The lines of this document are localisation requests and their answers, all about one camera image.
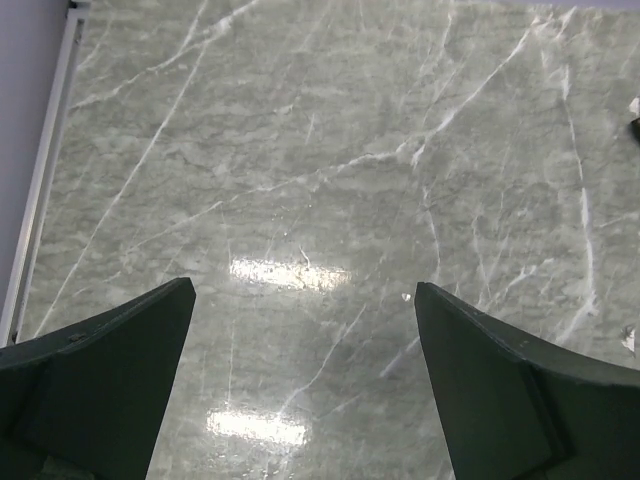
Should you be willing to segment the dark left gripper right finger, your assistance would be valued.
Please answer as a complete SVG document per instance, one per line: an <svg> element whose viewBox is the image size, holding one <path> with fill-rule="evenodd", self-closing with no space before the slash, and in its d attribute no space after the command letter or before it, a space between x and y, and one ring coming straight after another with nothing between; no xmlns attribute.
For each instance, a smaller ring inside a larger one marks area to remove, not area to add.
<svg viewBox="0 0 640 480"><path fill-rule="evenodd" d="M636 479L639 373L420 282L421 347L458 479Z"/></svg>

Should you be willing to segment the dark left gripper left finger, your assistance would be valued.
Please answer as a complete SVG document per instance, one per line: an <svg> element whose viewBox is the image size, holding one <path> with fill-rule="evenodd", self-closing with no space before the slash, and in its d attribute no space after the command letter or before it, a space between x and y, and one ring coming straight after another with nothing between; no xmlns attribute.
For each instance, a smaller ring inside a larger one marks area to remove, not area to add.
<svg viewBox="0 0 640 480"><path fill-rule="evenodd" d="M97 479L145 478L195 300L179 277L2 348L2 478L31 479L49 457Z"/></svg>

